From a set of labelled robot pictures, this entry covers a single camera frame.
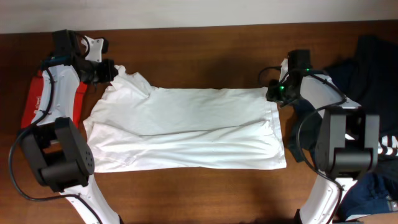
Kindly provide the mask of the white printed t-shirt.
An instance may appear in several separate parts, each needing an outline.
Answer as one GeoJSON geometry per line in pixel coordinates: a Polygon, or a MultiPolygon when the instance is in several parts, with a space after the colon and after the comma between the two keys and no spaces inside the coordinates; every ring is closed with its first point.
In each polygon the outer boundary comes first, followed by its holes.
{"type": "Polygon", "coordinates": [[[286,168],[266,88],[161,88],[122,66],[118,72],[84,121],[97,173],[286,168]]]}

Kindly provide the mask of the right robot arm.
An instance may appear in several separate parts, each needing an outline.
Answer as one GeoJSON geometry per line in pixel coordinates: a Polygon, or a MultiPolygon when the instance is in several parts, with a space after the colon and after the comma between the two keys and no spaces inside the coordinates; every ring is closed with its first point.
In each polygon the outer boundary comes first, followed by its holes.
{"type": "Polygon", "coordinates": [[[307,49],[292,50],[280,66],[280,78],[269,82],[268,101],[289,105],[307,100],[322,117],[314,162],[306,165],[317,174],[294,223],[332,223],[340,203],[357,181],[377,165],[379,116],[366,113],[349,99],[324,70],[316,70],[307,49]]]}

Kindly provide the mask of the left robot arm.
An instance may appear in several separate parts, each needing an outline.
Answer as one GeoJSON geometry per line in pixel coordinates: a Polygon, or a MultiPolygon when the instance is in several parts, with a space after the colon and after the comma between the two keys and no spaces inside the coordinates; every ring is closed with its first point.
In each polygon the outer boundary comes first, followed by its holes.
{"type": "Polygon", "coordinates": [[[85,223],[122,223],[95,181],[93,153],[77,128],[87,86],[118,75],[114,61],[103,58],[109,42],[72,30],[55,31],[52,39],[55,49],[30,84],[33,102],[26,104],[25,121],[11,146],[9,173],[20,146],[36,181],[54,192],[41,202],[65,198],[85,223]]]}

